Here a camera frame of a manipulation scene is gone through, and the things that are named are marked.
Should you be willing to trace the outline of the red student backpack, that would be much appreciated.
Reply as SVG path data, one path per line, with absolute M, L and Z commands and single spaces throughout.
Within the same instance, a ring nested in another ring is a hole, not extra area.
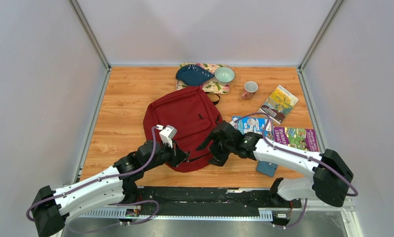
M 155 125 L 171 125 L 177 129 L 174 140 L 179 148 L 189 153 L 188 160 L 177 167 L 169 167 L 177 172 L 187 173 L 209 165 L 213 158 L 208 148 L 196 148 L 209 133 L 223 121 L 216 105 L 220 96 L 212 101 L 209 94 L 197 86 L 188 86 L 151 102 L 143 118 L 146 139 L 152 139 L 151 129 Z

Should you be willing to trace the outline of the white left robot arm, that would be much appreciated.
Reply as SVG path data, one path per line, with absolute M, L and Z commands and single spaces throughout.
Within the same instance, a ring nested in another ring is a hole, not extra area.
M 81 182 L 59 188 L 41 188 L 27 212 L 40 237 L 49 237 L 66 224 L 96 208 L 138 200 L 135 182 L 160 165 L 178 166 L 189 157 L 176 142 L 172 145 L 146 141 L 138 150 L 120 158 L 112 166 Z

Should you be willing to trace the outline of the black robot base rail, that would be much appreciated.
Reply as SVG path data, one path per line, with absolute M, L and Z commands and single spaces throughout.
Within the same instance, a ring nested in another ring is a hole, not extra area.
M 291 212 L 301 208 L 299 199 L 286 201 L 268 189 L 151 187 L 137 188 L 123 204 L 140 202 L 139 214 L 202 218 L 240 218 L 260 216 L 260 210 L 274 210 L 273 222 L 284 225 Z

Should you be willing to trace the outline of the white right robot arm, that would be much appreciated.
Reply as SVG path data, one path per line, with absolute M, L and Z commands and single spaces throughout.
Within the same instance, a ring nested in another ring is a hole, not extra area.
M 318 198 L 324 203 L 343 206 L 347 196 L 356 196 L 351 181 L 351 170 L 331 149 L 323 153 L 302 151 L 264 138 L 261 134 L 242 134 L 230 123 L 217 125 L 197 150 L 208 148 L 213 155 L 211 163 L 223 166 L 230 154 L 240 158 L 271 162 L 285 166 L 303 175 L 302 178 L 277 178 L 270 187 L 269 200 L 281 207 L 294 199 Z

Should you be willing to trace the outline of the blue treehouse book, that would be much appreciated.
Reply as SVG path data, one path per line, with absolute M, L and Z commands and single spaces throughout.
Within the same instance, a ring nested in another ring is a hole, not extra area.
M 254 132 L 258 134 L 262 134 L 264 127 L 266 126 L 265 136 L 270 139 L 274 140 L 274 133 L 273 133 L 273 122 L 270 120 L 268 121 L 266 118 L 256 118 L 256 117 L 246 117 L 239 121 L 237 121 L 240 116 L 233 116 L 233 122 L 235 129 L 239 130 L 242 134 L 248 132 Z

